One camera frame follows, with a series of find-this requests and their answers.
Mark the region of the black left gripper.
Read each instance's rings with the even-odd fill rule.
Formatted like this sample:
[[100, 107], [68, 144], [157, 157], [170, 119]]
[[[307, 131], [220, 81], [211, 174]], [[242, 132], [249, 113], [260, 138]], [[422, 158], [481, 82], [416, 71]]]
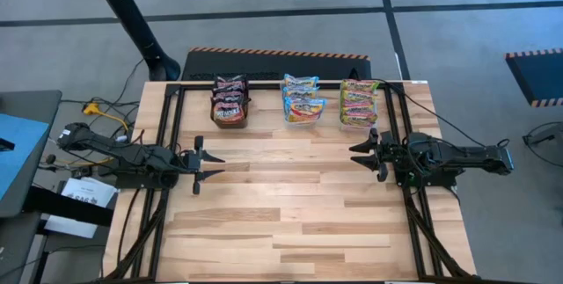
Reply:
[[198, 163], [196, 165], [196, 170], [189, 171], [189, 173], [194, 175], [193, 194], [199, 195], [201, 192], [202, 181], [223, 172], [223, 170], [201, 171], [201, 160], [212, 163], [224, 163], [224, 160], [218, 157], [213, 157], [206, 150], [203, 150], [203, 137], [200, 135], [194, 138], [194, 148], [186, 150], [183, 154], [185, 153], [194, 154], [194, 159]]

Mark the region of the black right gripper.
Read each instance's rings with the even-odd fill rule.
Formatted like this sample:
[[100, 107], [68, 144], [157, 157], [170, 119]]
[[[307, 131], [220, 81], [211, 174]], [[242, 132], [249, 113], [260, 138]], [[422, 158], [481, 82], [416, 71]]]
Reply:
[[350, 159], [371, 171], [378, 171], [377, 180], [384, 182], [389, 173], [387, 164], [391, 164], [394, 171], [407, 172], [406, 164], [398, 167], [390, 161], [388, 148], [392, 144], [400, 145], [391, 131], [385, 131], [379, 134], [376, 128], [372, 128], [369, 131], [368, 140], [350, 147], [349, 150], [358, 153], [370, 153], [370, 151], [374, 150], [375, 154], [370, 156], [350, 157]]

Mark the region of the clear plastic bin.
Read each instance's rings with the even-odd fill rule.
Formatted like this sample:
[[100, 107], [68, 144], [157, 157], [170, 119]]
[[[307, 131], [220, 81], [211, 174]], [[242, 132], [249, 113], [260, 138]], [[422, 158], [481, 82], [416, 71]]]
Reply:
[[321, 98], [318, 76], [296, 77], [285, 74], [281, 82], [284, 119], [296, 125], [315, 124], [322, 116], [327, 100]]
[[340, 124], [371, 128], [378, 119], [377, 87], [372, 80], [344, 79], [340, 84]]

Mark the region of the dark translucent plastic bin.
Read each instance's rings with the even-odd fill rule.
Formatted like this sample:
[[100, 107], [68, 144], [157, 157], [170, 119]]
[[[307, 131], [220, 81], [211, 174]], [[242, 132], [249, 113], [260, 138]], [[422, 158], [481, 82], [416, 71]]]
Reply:
[[210, 98], [210, 119], [220, 128], [244, 128], [250, 101], [246, 75], [216, 76]]

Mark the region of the black striped floor mat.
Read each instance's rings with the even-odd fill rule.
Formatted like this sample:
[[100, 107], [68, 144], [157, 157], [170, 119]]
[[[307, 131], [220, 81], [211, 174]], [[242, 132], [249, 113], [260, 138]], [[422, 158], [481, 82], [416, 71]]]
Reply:
[[505, 62], [531, 107], [563, 106], [563, 48], [506, 53]]
[[266, 50], [228, 47], [192, 47], [187, 53], [182, 79], [211, 81], [215, 76], [245, 74], [251, 80], [281, 80], [318, 76], [322, 80], [370, 79], [367, 55]]

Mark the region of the white paper sheet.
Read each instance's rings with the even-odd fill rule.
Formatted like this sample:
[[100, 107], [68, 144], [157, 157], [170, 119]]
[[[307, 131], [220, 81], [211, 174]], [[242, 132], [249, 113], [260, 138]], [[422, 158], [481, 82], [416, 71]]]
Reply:
[[105, 208], [117, 189], [95, 178], [69, 178], [61, 195]]
[[48, 231], [82, 238], [93, 238], [97, 228], [98, 226], [96, 224], [80, 222], [57, 215], [49, 216], [45, 224], [45, 229]]

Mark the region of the dark grey desk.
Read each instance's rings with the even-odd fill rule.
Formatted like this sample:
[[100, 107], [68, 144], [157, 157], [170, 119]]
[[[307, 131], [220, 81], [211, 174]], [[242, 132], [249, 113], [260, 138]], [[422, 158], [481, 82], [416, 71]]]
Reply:
[[61, 97], [60, 91], [0, 92], [0, 113], [48, 124], [45, 134], [37, 141], [30, 156], [18, 169], [18, 173], [8, 186], [6, 193], [0, 198], [0, 218], [16, 216], [23, 210]]

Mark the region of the grey chair base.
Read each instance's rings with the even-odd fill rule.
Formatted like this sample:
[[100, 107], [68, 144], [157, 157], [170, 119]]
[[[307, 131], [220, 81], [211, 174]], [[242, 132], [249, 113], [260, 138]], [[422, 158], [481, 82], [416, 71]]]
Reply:
[[555, 141], [563, 145], [563, 121], [552, 121], [534, 127], [523, 136], [527, 146], [537, 145], [541, 142]]

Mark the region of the blue desk mat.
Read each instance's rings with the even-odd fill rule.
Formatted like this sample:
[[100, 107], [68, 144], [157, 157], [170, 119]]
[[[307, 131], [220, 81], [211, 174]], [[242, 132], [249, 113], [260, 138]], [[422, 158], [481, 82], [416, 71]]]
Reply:
[[48, 130], [49, 124], [0, 113], [0, 201], [19, 193], [30, 185], [31, 174], [27, 162]]

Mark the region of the black metal table frame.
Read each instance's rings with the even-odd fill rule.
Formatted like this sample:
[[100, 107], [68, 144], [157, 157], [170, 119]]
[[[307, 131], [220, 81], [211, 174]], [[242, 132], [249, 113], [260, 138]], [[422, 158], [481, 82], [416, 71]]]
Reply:
[[202, 136], [224, 163], [199, 195], [183, 176], [172, 189], [155, 279], [181, 281], [413, 280], [417, 276], [404, 194], [389, 176], [350, 159], [365, 141], [340, 126], [340, 87], [311, 127], [283, 116], [281, 87], [253, 84], [246, 127], [221, 129], [210, 119], [205, 82], [187, 86], [184, 103], [147, 83], [135, 130], [189, 149]]

